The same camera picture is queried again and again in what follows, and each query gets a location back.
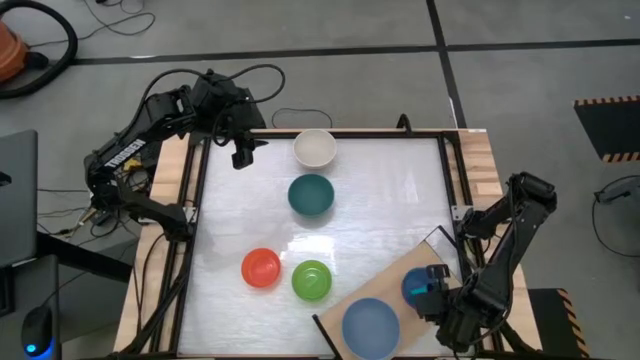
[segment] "vacuum hose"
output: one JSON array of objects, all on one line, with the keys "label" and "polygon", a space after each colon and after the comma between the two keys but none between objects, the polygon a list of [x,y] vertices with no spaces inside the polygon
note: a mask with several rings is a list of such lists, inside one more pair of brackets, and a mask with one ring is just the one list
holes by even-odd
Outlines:
[{"label": "vacuum hose", "polygon": [[76,54],[78,53],[78,35],[76,35],[76,32],[73,30],[73,27],[71,26],[71,24],[69,24],[67,19],[62,17],[62,15],[60,15],[58,12],[46,5],[31,0],[8,0],[5,2],[0,2],[0,18],[7,11],[15,8],[31,8],[42,11],[43,13],[51,16],[62,26],[64,31],[67,33],[69,46],[67,47],[67,51],[64,53],[62,58],[58,60],[39,78],[17,89],[0,91],[0,99],[11,99],[30,95],[40,90],[42,87],[44,87],[58,75],[60,75],[60,73],[62,73],[67,67],[69,67],[73,59],[76,57]]}]

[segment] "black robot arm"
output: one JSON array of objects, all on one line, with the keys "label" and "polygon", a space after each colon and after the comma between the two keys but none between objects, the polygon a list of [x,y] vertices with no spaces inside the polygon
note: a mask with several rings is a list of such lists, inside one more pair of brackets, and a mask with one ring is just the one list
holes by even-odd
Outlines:
[{"label": "black robot arm", "polygon": [[[488,263],[469,276],[462,287],[449,289],[446,265],[427,268],[436,281],[416,299],[418,315],[440,325],[438,341],[456,352],[466,352],[505,323],[513,297],[513,273],[533,236],[557,198],[553,185],[528,173],[509,179],[509,191],[485,211],[469,210],[457,226],[460,239],[489,239],[501,222],[511,219]],[[480,328],[490,330],[478,336]]]},{"label": "black robot arm", "polygon": [[[193,89],[185,85],[146,96],[158,79],[175,72],[197,74],[199,77]],[[193,234],[182,206],[163,205],[131,190],[117,175],[121,166],[151,143],[174,135],[183,138],[191,133],[196,139],[213,137],[220,146],[233,140],[236,145],[233,167],[242,169],[253,163],[253,150],[266,144],[254,140],[250,129],[264,127],[249,90],[236,87],[229,78],[212,70],[206,74],[191,70],[163,73],[147,88],[132,122],[84,159],[92,206],[104,211],[122,209],[136,217],[156,220],[164,229],[167,240],[185,241]]]}]

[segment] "black cable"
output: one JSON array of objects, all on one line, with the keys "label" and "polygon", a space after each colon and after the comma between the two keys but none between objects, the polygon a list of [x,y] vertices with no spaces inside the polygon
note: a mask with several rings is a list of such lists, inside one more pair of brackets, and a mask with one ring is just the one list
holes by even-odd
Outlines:
[{"label": "black cable", "polygon": [[53,235],[53,234],[51,233],[51,231],[49,231],[49,229],[47,229],[46,227],[44,227],[44,225],[40,224],[39,222],[36,222],[36,224],[37,224],[38,226],[40,226],[40,227],[42,228],[42,230],[44,230],[44,232],[46,232],[47,234],[49,234],[49,235]]},{"label": "black cable", "polygon": [[40,192],[52,192],[52,193],[58,193],[58,192],[61,192],[61,193],[65,193],[65,192],[76,193],[76,192],[78,192],[78,193],[85,193],[85,194],[89,193],[89,190],[75,190],[75,189],[74,190],[58,190],[58,189],[54,190],[54,189],[38,188],[38,191],[40,191]]},{"label": "black cable", "polygon": [[280,94],[282,92],[282,89],[284,89],[284,85],[287,82],[287,78],[286,78],[286,76],[284,74],[284,71],[282,71],[281,68],[279,68],[278,66],[273,65],[273,64],[257,64],[257,65],[249,66],[248,68],[240,70],[240,71],[238,71],[237,73],[235,73],[235,74],[233,74],[231,76],[225,76],[223,80],[214,81],[212,85],[215,85],[220,81],[233,80],[233,79],[238,78],[238,77],[240,77],[240,76],[242,76],[242,75],[244,75],[244,74],[246,74],[246,73],[248,73],[250,71],[257,70],[257,69],[273,69],[273,70],[277,71],[278,73],[280,73],[280,77],[281,77],[280,86],[278,86],[278,89],[276,89],[276,91],[274,91],[273,94],[271,94],[271,95],[269,95],[269,96],[267,96],[265,98],[258,99],[258,100],[247,100],[247,101],[243,101],[243,103],[259,104],[259,103],[262,103],[262,102],[265,102],[265,101],[269,101],[269,100],[273,99],[274,97],[278,96],[278,94]]},{"label": "black cable", "polygon": [[[604,192],[605,190],[607,190],[610,186],[619,183],[620,181],[623,180],[627,180],[627,179],[632,179],[632,178],[638,178],[640,177],[640,175],[628,175],[628,176],[623,176],[621,178],[618,178],[616,180],[613,180],[612,182],[608,183],[607,185],[605,185],[600,191],[598,191],[595,195]],[[614,250],[612,249],[609,245],[607,245],[602,238],[600,237],[600,234],[598,233],[598,227],[596,226],[596,203],[597,203],[597,197],[593,199],[593,204],[591,205],[591,225],[593,226],[593,232],[596,235],[596,239],[598,240],[598,242],[604,246],[605,249],[609,250],[610,252],[620,255],[620,256],[624,256],[624,257],[628,257],[628,258],[640,258],[640,254],[626,254],[623,252],[620,252],[618,250]]]},{"label": "black cable", "polygon": [[[142,312],[142,305],[144,305],[144,283],[145,283],[145,279],[147,278],[147,265],[149,263],[149,258],[151,257],[151,253],[153,252],[153,249],[156,247],[156,244],[158,244],[158,241],[160,241],[160,239],[162,239],[162,237],[164,236],[164,233],[158,235],[158,237],[153,241],[153,244],[151,244],[151,247],[149,248],[149,251],[147,252],[147,255],[144,259],[144,265],[142,266],[142,281],[140,284],[140,313]],[[140,328],[142,326],[142,316],[138,317],[138,325],[137,327]]]},{"label": "black cable", "polygon": [[[101,27],[99,27],[99,28],[97,28],[97,29],[95,29],[95,30],[93,30],[91,33],[89,33],[89,35],[79,37],[79,38],[78,38],[78,41],[81,41],[81,40],[87,40],[87,39],[89,39],[90,37],[94,36],[96,33],[98,33],[100,30],[103,30],[103,29],[107,29],[107,30],[109,30],[109,31],[111,31],[111,32],[113,32],[113,33],[115,33],[115,34],[122,35],[122,36],[135,36],[135,35],[141,34],[141,33],[145,32],[145,31],[149,30],[149,29],[153,26],[153,24],[155,24],[155,22],[156,22],[156,16],[155,16],[155,14],[153,14],[153,13],[151,13],[151,12],[144,12],[144,13],[142,13],[142,10],[144,10],[144,1],[143,1],[143,3],[142,3],[142,4],[143,4],[143,5],[142,5],[142,8],[141,8],[138,12],[135,12],[135,13],[128,12],[128,11],[124,10],[124,7],[122,6],[122,1],[119,1],[119,2],[114,3],[114,4],[103,4],[103,5],[104,5],[104,6],[106,6],[106,7],[111,7],[111,6],[120,5],[120,9],[121,9],[124,13],[127,13],[127,14],[132,15],[132,16],[128,16],[128,17],[126,17],[126,18],[124,18],[124,19],[122,19],[122,20],[114,21],[114,22],[112,22],[112,23],[106,23],[106,22],[102,21],[102,20],[101,20],[101,19],[100,19],[100,18],[99,18],[99,17],[98,17],[94,12],[93,12],[93,9],[91,9],[91,6],[89,6],[89,3],[87,2],[87,0],[83,0],[83,1],[84,1],[84,4],[87,6],[87,9],[89,9],[89,12],[90,12],[90,13],[91,13],[91,15],[93,16],[93,18],[94,18],[94,19],[96,19],[96,21],[98,21],[102,26],[101,26]],[[119,31],[119,30],[113,29],[113,26],[115,26],[115,25],[122,24],[122,23],[124,23],[124,22],[129,21],[129,20],[133,20],[133,19],[136,19],[136,18],[139,18],[139,17],[144,17],[144,16],[150,16],[150,17],[151,17],[151,22],[149,22],[149,25],[145,26],[142,30],[134,31],[134,32],[132,32],[132,33],[127,33],[127,32],[122,32],[122,31]],[[68,41],[68,40],[54,40],[54,41],[46,41],[46,42],[42,42],[42,43],[38,43],[38,44],[30,44],[30,45],[28,45],[28,46],[29,46],[29,48],[36,48],[36,47],[45,46],[45,45],[63,44],[63,43],[66,43],[67,41]]]},{"label": "black cable", "polygon": [[296,108],[280,108],[278,110],[276,110],[272,115],[271,115],[271,126],[273,126],[274,129],[277,129],[278,127],[276,126],[275,123],[275,117],[276,115],[281,112],[281,111],[290,111],[290,112],[314,112],[314,113],[319,113],[324,115],[328,120],[329,120],[329,128],[333,128],[333,119],[331,118],[331,115],[327,114],[326,112],[322,111],[322,110],[318,110],[318,109],[296,109]]},{"label": "black cable", "polygon": [[218,123],[220,122],[222,116],[225,115],[225,111],[231,106],[232,104],[225,104],[218,115],[216,115],[216,119],[213,121],[213,134],[211,135],[211,139],[213,140],[213,143],[219,147],[225,147],[231,141],[231,137],[229,137],[228,134],[225,134],[225,136],[222,137],[222,142],[218,142]]},{"label": "black cable", "polygon": [[96,234],[93,232],[93,230],[95,229],[95,227],[97,226],[97,224],[96,224],[96,223],[91,224],[91,228],[89,228],[89,234],[91,234],[91,236],[93,236],[93,237],[94,237],[91,241],[96,240],[96,239],[103,238],[103,237],[105,237],[105,236],[109,236],[109,235],[113,234],[113,233],[118,229],[118,225],[120,224],[120,211],[118,210],[118,211],[116,212],[116,214],[115,214],[115,215],[113,215],[113,214],[112,214],[112,216],[114,216],[114,217],[115,217],[115,221],[114,221],[114,223],[113,223],[113,227],[111,228],[111,230],[109,230],[109,231],[107,231],[107,232],[105,232],[105,233],[103,233],[103,234],[98,234],[98,235],[96,235]]},{"label": "black cable", "polygon": [[[120,218],[116,218],[116,221],[118,224],[122,225],[122,227],[124,228],[124,230],[126,232],[128,232],[129,234],[133,235],[136,238],[140,238],[138,235],[136,235],[133,231],[129,230],[129,228],[127,227],[127,225],[120,220]],[[142,296],[140,293],[140,290],[138,289],[138,273],[136,271],[136,259],[133,259],[133,265],[132,265],[132,269],[131,271],[133,272],[133,286],[135,288],[136,291],[136,306],[138,308],[138,321],[137,321],[137,325],[136,325],[136,331],[137,333],[140,333],[140,331],[142,331]]]},{"label": "black cable", "polygon": [[493,239],[493,236],[489,238],[489,240],[487,240],[487,247],[482,250],[482,255],[485,255],[487,253],[487,251],[489,251],[489,248],[491,247],[491,239]]},{"label": "black cable", "polygon": [[86,210],[87,207],[80,207],[80,208],[71,208],[71,209],[64,209],[64,210],[53,210],[53,211],[49,211],[49,212],[44,212],[44,213],[38,213],[39,217],[47,217],[47,215],[55,215],[55,214],[61,214],[61,213],[69,213],[68,215],[71,215],[71,213],[76,212],[76,211],[80,211],[80,210]]}]

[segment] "concrete floor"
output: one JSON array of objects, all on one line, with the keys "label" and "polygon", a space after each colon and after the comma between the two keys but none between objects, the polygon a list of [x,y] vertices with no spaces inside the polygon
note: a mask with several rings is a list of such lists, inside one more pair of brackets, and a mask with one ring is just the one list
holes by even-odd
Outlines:
[{"label": "concrete floor", "polygon": [[[125,0],[126,8],[137,8],[138,1]],[[80,35],[98,27],[80,0],[43,2],[65,15]],[[640,37],[640,4],[633,0],[438,0],[437,6],[450,44]],[[422,0],[154,0],[146,8],[157,15],[147,33],[121,37],[99,32],[81,43],[79,56],[435,44]],[[118,8],[97,8],[97,12],[105,20],[123,17]],[[9,14],[3,21],[31,43],[61,36],[49,20],[28,10]],[[134,30],[141,26],[137,21],[145,20],[121,29]],[[63,46],[41,50],[56,57]],[[640,265],[636,259],[606,252],[596,242],[590,207],[594,191],[617,177],[640,173],[640,166],[601,163],[571,102],[638,94],[640,47],[464,52],[450,57],[468,126],[489,130],[501,178],[527,170],[558,188],[558,210],[523,260],[529,286],[569,291],[592,356],[637,358]],[[338,127],[393,126],[401,112],[417,127],[455,126],[438,55],[417,53],[74,66],[33,96],[1,102],[0,135],[36,129],[40,186],[82,188],[83,157],[130,121],[141,92],[156,74],[175,67],[213,67],[231,73],[261,62],[281,66],[288,77],[285,91],[260,105],[266,119],[277,108],[292,106],[325,110]],[[264,71],[238,83],[260,96],[268,94],[276,80]],[[156,89],[193,81],[176,75]],[[321,120],[282,118],[281,125],[317,121]],[[39,198],[40,211],[86,203],[84,195]],[[625,200],[600,208],[603,238],[618,249],[640,253],[635,241],[639,207],[638,202]],[[71,216],[43,224],[58,229],[74,220]],[[116,238],[126,240],[124,235]],[[96,248],[110,245],[105,240]],[[97,280],[76,285],[80,290],[71,293],[105,291]],[[107,296],[112,301],[100,305],[110,309],[110,315],[94,321],[90,330],[118,320],[125,290],[112,284]],[[65,358],[106,354],[115,330],[116,326],[107,326],[68,342]]]}]

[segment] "orange bowl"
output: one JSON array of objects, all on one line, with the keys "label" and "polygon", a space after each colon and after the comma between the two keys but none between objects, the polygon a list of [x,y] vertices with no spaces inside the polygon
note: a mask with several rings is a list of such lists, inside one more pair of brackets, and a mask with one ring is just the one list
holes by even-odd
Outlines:
[{"label": "orange bowl", "polygon": [[272,250],[252,250],[242,261],[242,277],[247,284],[262,288],[272,285],[280,275],[280,259]]}]

